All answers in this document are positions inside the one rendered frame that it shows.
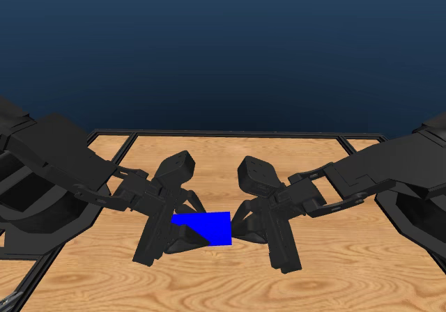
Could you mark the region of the grey metal frame bracket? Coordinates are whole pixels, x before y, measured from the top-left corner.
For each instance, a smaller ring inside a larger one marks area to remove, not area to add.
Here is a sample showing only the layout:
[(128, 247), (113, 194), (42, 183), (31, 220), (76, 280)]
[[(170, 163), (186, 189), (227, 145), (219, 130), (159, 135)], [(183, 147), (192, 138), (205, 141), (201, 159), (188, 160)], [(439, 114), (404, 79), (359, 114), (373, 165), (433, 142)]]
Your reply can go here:
[(20, 309), (20, 300), (23, 292), (12, 292), (0, 300), (0, 312), (17, 312)]

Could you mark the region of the blue hollow socket block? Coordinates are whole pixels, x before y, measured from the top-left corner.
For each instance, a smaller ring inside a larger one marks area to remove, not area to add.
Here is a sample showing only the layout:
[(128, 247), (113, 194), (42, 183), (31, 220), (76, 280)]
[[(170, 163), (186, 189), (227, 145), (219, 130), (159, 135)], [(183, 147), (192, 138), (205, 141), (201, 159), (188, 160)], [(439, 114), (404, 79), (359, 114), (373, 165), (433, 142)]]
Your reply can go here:
[(206, 238), (210, 246), (232, 245), (230, 212), (174, 214), (171, 222), (188, 226)]

